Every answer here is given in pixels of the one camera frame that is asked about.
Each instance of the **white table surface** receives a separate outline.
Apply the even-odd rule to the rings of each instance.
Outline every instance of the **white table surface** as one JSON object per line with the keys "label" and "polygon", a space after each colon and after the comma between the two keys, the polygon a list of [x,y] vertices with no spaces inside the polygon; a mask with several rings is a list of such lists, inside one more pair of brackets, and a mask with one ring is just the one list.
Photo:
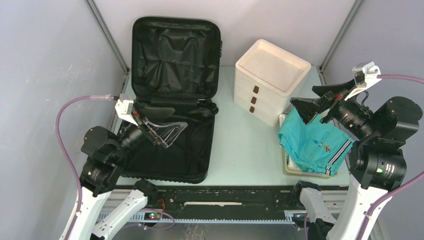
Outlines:
{"label": "white table surface", "polygon": [[[271,127],[233,101],[234,66],[219,69],[218,91],[212,98],[219,113],[215,117],[212,151],[206,179],[198,184],[151,180],[158,186],[278,186],[295,185],[299,180],[319,185],[348,186],[346,162],[337,176],[329,179],[283,174],[283,149],[277,136],[279,127]],[[317,98],[312,86],[321,85],[312,66],[299,97]],[[128,83],[126,93],[135,98]],[[133,185],[138,179],[120,177],[118,185]]]}

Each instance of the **gray wall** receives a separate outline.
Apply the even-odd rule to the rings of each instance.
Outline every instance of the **gray wall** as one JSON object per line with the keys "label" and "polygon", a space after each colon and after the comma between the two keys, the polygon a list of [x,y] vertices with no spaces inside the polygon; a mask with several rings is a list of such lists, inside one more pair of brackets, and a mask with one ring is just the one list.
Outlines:
{"label": "gray wall", "polygon": [[[353,66],[372,60],[382,74],[403,74],[424,78],[424,1],[367,0],[353,26],[325,69],[328,84],[353,78]],[[412,99],[424,109],[424,85],[385,79],[369,90],[365,105],[375,111],[393,96]],[[403,147],[407,162],[405,181],[424,171],[424,121],[420,130]],[[422,239],[424,182],[395,196],[383,209],[381,220],[390,238]]]}
{"label": "gray wall", "polygon": [[222,66],[265,39],[320,65],[354,0],[96,0],[127,65],[134,22],[145,16],[206,19],[221,30]]}
{"label": "gray wall", "polygon": [[[83,0],[2,1],[0,6],[0,238],[58,239],[76,184],[55,137],[67,101],[118,94],[124,72]],[[61,133],[80,172],[83,136],[107,127],[113,103],[69,107]]]}

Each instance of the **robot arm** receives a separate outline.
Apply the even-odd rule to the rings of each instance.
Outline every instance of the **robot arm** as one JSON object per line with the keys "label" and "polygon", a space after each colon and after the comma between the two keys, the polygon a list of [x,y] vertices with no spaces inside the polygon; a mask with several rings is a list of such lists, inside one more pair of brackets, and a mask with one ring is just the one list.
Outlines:
{"label": "robot arm", "polygon": [[112,239],[122,226],[148,202],[157,200],[156,187],[140,180],[124,200],[106,219],[96,224],[99,213],[124,171],[128,154],[140,144],[151,142],[168,148],[187,127],[186,122],[153,123],[146,116],[161,121],[170,116],[173,108],[154,108],[141,105],[136,110],[134,100],[121,94],[115,104],[119,118],[131,123],[120,135],[116,135],[102,126],[87,131],[81,151],[88,155],[79,177],[82,186],[80,212],[76,213],[76,222],[70,228],[74,214],[60,237],[71,240]]}
{"label": "robot arm", "polygon": [[381,203],[372,217],[366,215],[370,206],[386,193],[401,186],[406,174],[406,162],[400,149],[406,139],[418,131],[423,116],[412,100],[395,96],[376,112],[356,102],[359,93],[378,83],[380,69],[374,62],[353,68],[354,79],[339,85],[314,86],[317,99],[292,98],[290,102],[305,124],[317,114],[329,109],[321,123],[336,119],[355,135],[349,158],[349,190],[338,220],[331,217],[321,193],[312,183],[299,182],[293,192],[310,217],[309,240],[355,240],[362,222],[369,218],[361,240],[368,239],[382,208]]}

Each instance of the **black suitcase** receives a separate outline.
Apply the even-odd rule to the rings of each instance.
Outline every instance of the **black suitcase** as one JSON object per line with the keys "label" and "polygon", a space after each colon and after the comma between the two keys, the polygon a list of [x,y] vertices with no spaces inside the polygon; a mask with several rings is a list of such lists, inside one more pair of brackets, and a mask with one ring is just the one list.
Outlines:
{"label": "black suitcase", "polygon": [[140,103],[172,107],[165,122],[187,128],[165,149],[141,144],[129,156],[125,177],[197,184],[209,168],[222,42],[219,28],[197,19],[142,17],[132,28],[131,83]]}

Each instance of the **folded clothing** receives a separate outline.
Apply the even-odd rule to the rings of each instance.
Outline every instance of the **folded clothing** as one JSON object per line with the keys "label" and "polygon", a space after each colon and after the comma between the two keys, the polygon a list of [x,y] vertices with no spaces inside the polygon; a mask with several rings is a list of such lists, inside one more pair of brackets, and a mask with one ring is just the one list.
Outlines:
{"label": "folded clothing", "polygon": [[303,172],[334,176],[354,140],[331,123],[320,123],[320,115],[305,125],[296,109],[284,120],[280,145]]}

